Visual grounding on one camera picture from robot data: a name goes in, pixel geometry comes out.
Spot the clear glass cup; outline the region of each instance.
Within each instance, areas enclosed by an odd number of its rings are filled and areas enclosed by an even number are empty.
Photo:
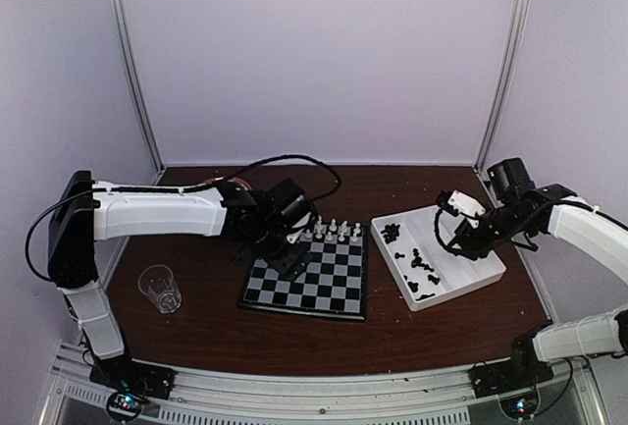
[[[172,314],[181,306],[181,292],[172,270],[166,265],[146,268],[139,275],[137,287],[162,314]]]

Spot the glass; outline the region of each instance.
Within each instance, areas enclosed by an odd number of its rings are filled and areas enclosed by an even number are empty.
[[[181,306],[181,292],[172,270],[166,265],[146,268],[139,275],[137,287],[162,314],[172,314]]]

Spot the vertical metal post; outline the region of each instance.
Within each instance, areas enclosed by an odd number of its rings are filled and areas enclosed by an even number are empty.
[[[122,55],[125,64],[125,73],[127,76],[127,82],[129,83],[129,89],[131,91],[131,97],[137,118],[139,120],[139,126],[148,146],[150,152],[150,158],[156,172],[161,172],[164,169],[164,164],[157,148],[157,142],[155,140],[155,134],[150,125],[148,119],[148,112],[146,111],[146,103],[144,102],[144,96],[139,84],[139,76],[137,74],[137,67],[135,65],[135,59],[133,57],[131,49],[131,37],[129,34],[129,27],[127,25],[127,16],[125,12],[125,3],[123,0],[111,0],[114,15],[116,18],[116,26],[118,28],[118,38],[120,40],[120,46],[122,48]]]
[[[475,169],[479,173],[483,173],[486,169],[487,158],[497,132],[501,113],[506,99],[506,94],[512,80],[512,73],[514,70],[514,62],[519,50],[519,44],[521,41],[521,34],[526,22],[526,16],[528,14],[528,5],[530,0],[514,0],[512,5],[512,17],[510,18],[510,30],[508,31],[508,39],[506,41],[506,48],[503,55],[503,61],[501,63],[501,72],[499,73],[499,80],[497,81],[497,89],[493,98],[493,106],[491,108],[491,115],[487,122],[487,127],[482,139],[482,145],[480,146],[480,152],[475,162]]]

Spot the robotic arm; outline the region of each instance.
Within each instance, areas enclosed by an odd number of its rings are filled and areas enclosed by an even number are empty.
[[[489,169],[490,183],[503,204],[486,210],[482,204],[458,191],[442,192],[435,221],[436,237],[451,254],[471,260],[486,257],[496,246],[522,234],[539,233],[565,240],[615,273],[628,284],[628,228],[577,197],[561,185],[535,187],[521,159],[504,160]],[[442,211],[462,215],[463,222],[445,243],[439,233]],[[565,357],[628,352],[628,304],[605,314],[536,329],[512,346],[512,357],[501,368],[507,383],[524,386],[547,373],[547,362]],[[485,366],[472,370],[476,394],[498,393],[503,384],[495,377],[485,381]]]
[[[295,241],[317,215],[312,200],[290,179],[267,191],[224,180],[200,186],[119,186],[95,182],[87,171],[73,175],[58,206],[48,231],[50,280],[85,333],[94,359],[90,379],[135,398],[146,391],[167,398],[174,372],[132,361],[98,279],[94,241],[154,234],[225,236],[291,281],[309,262]],[[126,408],[124,397],[114,405]]]

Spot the brown wooden tabletop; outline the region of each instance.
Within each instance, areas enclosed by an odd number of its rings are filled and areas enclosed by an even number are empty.
[[[317,205],[325,220],[361,221],[434,204],[442,189],[486,201],[469,168],[337,167],[344,185]],[[228,172],[171,168],[163,185],[190,185]],[[267,188],[290,176],[308,194],[332,182],[310,166],[264,167],[246,179]],[[512,246],[497,254],[507,270],[493,285],[410,312],[371,240],[366,322],[317,319],[237,307],[247,267],[228,239],[135,237],[108,290],[137,359],[188,368],[269,375],[361,375],[421,371],[509,356],[518,335],[547,321]],[[160,314],[136,287],[147,266],[175,272],[182,307]]]

